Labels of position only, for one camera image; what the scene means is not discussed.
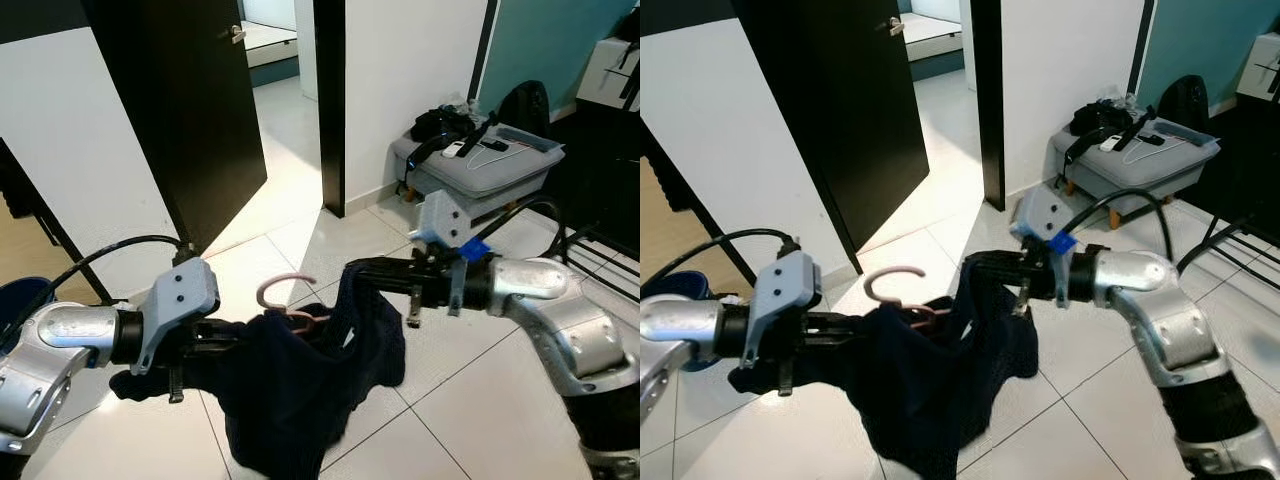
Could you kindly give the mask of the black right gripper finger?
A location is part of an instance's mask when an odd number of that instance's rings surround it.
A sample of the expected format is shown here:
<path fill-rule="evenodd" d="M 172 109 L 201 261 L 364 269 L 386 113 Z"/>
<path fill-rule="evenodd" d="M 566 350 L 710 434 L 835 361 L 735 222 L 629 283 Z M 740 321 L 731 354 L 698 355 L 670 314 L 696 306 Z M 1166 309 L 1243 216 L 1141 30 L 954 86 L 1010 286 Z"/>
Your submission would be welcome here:
<path fill-rule="evenodd" d="M 355 285 L 375 291 L 412 291 L 421 285 L 417 275 L 396 271 L 360 271 L 355 275 Z"/>
<path fill-rule="evenodd" d="M 393 257 L 356 259 L 347 262 L 347 269 L 370 275 L 412 275 L 419 270 L 412 259 Z"/>
<path fill-rule="evenodd" d="M 1034 266 L 1025 252 L 1009 250 L 988 250 L 970 253 L 965 257 L 969 268 L 979 268 L 998 271 L 1019 271 Z"/>
<path fill-rule="evenodd" d="M 1036 273 L 1021 268 L 974 266 L 970 271 L 974 282 L 993 282 L 1001 285 L 1028 287 L 1036 279 Z"/>

